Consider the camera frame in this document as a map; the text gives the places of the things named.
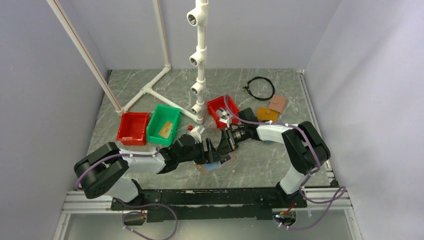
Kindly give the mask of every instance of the white frame pole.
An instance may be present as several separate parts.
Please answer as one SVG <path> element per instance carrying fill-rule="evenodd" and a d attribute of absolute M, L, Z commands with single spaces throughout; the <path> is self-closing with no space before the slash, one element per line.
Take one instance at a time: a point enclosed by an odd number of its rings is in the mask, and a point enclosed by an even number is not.
<path fill-rule="evenodd" d="M 121 105 L 118 103 L 118 100 L 112 93 L 111 89 L 109 88 L 108 83 L 106 82 L 105 78 L 100 74 L 100 71 L 98 67 L 96 66 L 94 60 L 90 56 L 88 50 L 83 44 L 83 41 L 80 39 L 80 37 L 77 34 L 77 31 L 74 29 L 74 27 L 71 24 L 71 21 L 68 19 L 68 17 L 65 14 L 65 11 L 62 9 L 61 5 L 57 2 L 57 0 L 46 0 L 47 3 L 50 5 L 51 9 L 53 10 L 54 14 L 56 15 L 57 19 L 62 24 L 63 28 L 65 29 L 66 33 L 69 35 L 70 39 L 72 40 L 75 47 L 78 49 L 79 54 L 81 54 L 82 58 L 85 60 L 85 63 L 90 68 L 91 72 L 94 74 L 95 78 L 97 79 L 98 83 L 102 87 L 104 93 L 107 95 L 109 100 L 112 102 L 113 107 L 115 108 L 118 115 L 122 115 L 124 113 L 127 113 L 130 108 L 138 101 L 141 97 L 143 97 L 145 94 L 151 94 L 154 97 L 158 98 L 162 102 L 174 107 L 181 109 L 181 113 L 186 115 L 187 117 L 191 118 L 198 124 L 203 123 L 203 117 L 199 119 L 199 116 L 187 111 L 185 108 L 179 106 L 178 104 L 172 102 L 171 100 L 167 99 L 166 97 L 160 95 L 159 93 L 155 92 L 152 87 L 165 75 L 167 74 L 172 68 L 171 63 L 169 59 L 169 53 L 168 53 L 168 46 L 167 46 L 167 40 L 165 37 L 165 30 L 164 30 L 164 24 L 162 20 L 162 13 L 161 8 L 159 5 L 159 0 L 152 0 L 153 1 L 153 8 L 154 13 L 156 16 L 156 22 L 157 22 L 157 28 L 159 31 L 159 37 L 160 37 L 160 43 L 162 46 L 162 53 L 164 58 L 164 65 L 165 67 L 162 69 L 162 71 L 159 72 L 157 76 L 155 76 L 149 83 L 147 83 L 145 86 L 143 86 L 140 89 L 140 92 L 138 92 L 124 107 L 121 107 Z"/>
<path fill-rule="evenodd" d="M 81 41 L 80 37 L 78 36 L 77 31 L 75 31 L 74 26 L 72 25 L 71 21 L 69 21 L 65 11 L 62 9 L 59 2 L 57 2 L 57 0 L 47 0 L 47 3 L 50 5 L 51 9 L 53 10 L 57 19 L 62 24 L 66 33 L 69 35 L 69 37 L 72 40 L 75 47 L 78 49 L 79 54 L 81 54 L 85 63 L 90 68 L 91 72 L 93 73 L 93 75 L 97 79 L 97 81 L 100 84 L 101 88 L 103 89 L 104 93 L 109 98 L 109 100 L 112 102 L 112 105 L 115 108 L 116 112 L 119 115 L 122 115 L 122 113 L 124 112 L 123 108 L 118 103 L 118 100 L 116 99 L 116 97 L 112 93 L 111 89 L 109 88 L 109 85 L 106 82 L 105 78 L 102 76 L 102 74 L 100 74 L 99 68 L 96 66 L 96 63 L 94 62 L 94 60 L 90 56 L 89 51 L 87 50 L 83 41 Z"/>

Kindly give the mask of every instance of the gray marble surface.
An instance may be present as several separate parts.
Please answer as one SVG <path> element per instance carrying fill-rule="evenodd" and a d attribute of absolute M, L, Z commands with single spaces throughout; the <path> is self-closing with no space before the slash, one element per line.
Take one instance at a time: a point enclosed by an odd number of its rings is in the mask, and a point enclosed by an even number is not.
<path fill-rule="evenodd" d="M 119 103 L 125 105 L 147 82 L 161 70 L 113 70 L 109 86 Z M 196 81 L 196 69 L 173 69 L 165 75 L 153 89 L 183 108 L 190 110 L 196 103 L 196 96 L 190 87 Z M 307 102 L 293 69 L 207 69 L 205 102 L 229 94 L 240 110 L 252 108 L 256 113 L 258 107 L 268 107 L 269 101 L 258 101 L 246 91 L 242 91 L 246 82 L 253 77 L 269 78 L 275 93 L 287 98 L 286 107 L 278 120 L 285 123 L 301 123 L 311 121 Z M 269 96 L 272 88 L 264 80 L 255 80 L 250 84 L 253 94 L 259 97 Z M 151 95 L 143 96 L 132 108 L 131 112 L 152 112 L 157 104 L 164 104 Z M 207 111 L 204 112 L 205 131 L 203 138 L 210 138 L 218 144 L 221 131 Z M 109 99 L 105 96 L 98 112 L 97 122 L 92 136 L 89 153 L 107 142 L 116 142 L 120 148 L 132 151 L 151 151 L 156 143 L 146 146 L 124 146 L 116 141 L 121 117 L 117 115 Z M 188 125 L 195 123 L 181 114 L 177 137 L 186 133 Z M 273 187 L 287 173 L 290 159 L 283 144 L 248 140 L 239 145 L 234 152 L 235 160 L 215 171 L 204 174 L 193 162 L 181 163 L 178 168 L 166 174 L 139 173 L 127 174 L 126 177 L 136 179 L 144 189 L 178 189 L 178 188 L 239 188 L 239 187 Z M 325 169 L 315 174 L 307 186 L 328 186 L 329 181 Z"/>

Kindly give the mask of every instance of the green bin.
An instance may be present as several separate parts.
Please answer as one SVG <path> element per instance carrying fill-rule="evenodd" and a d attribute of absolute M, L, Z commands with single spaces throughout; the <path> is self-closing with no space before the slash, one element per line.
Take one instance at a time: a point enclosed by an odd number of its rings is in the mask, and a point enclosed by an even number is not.
<path fill-rule="evenodd" d="M 168 138 L 159 133 L 167 122 L 172 123 Z M 181 122 L 180 109 L 172 106 L 158 104 L 147 125 L 147 142 L 163 144 L 169 146 L 172 144 L 177 134 L 178 124 Z"/>

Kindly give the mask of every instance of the red plastic container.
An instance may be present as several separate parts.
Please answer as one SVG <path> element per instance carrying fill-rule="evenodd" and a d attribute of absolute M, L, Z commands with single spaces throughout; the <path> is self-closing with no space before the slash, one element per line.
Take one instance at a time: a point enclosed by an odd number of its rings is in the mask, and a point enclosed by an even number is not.
<path fill-rule="evenodd" d="M 127 112 L 122 115 L 116 140 L 123 145 L 146 145 L 146 128 L 150 121 L 149 112 Z"/>
<path fill-rule="evenodd" d="M 226 128 L 227 125 L 223 122 L 220 121 L 220 118 L 217 115 L 217 110 L 220 108 L 225 109 L 225 103 L 224 103 L 224 96 L 220 96 L 214 100 L 210 100 L 206 103 L 207 106 L 207 112 L 209 113 L 209 115 L 212 116 L 212 118 L 215 120 L 216 123 L 216 127 L 219 129 L 223 129 Z M 231 97 L 228 97 L 228 107 L 231 110 L 231 112 L 233 112 L 237 117 L 239 116 L 239 108 L 236 106 L 236 104 L 234 104 L 233 100 L 231 99 Z M 236 118 L 232 118 L 231 122 L 233 124 L 238 124 L 239 120 Z"/>

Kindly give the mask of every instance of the gray wall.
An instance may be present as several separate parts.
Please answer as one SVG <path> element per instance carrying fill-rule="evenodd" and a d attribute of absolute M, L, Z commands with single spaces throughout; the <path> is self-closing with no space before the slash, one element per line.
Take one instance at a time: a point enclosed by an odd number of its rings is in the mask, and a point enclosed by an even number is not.
<path fill-rule="evenodd" d="M 365 239 L 424 239 L 424 2 L 343 0 L 306 68 Z"/>
<path fill-rule="evenodd" d="M 72 3 L 61 1 L 102 73 Z M 0 8 L 1 239 L 52 239 L 103 92 L 45 0 Z"/>
<path fill-rule="evenodd" d="M 109 69 L 164 66 L 151 0 L 72 0 Z M 340 0 L 210 0 L 207 68 L 304 69 Z M 191 68 L 194 0 L 160 1 L 170 62 Z"/>

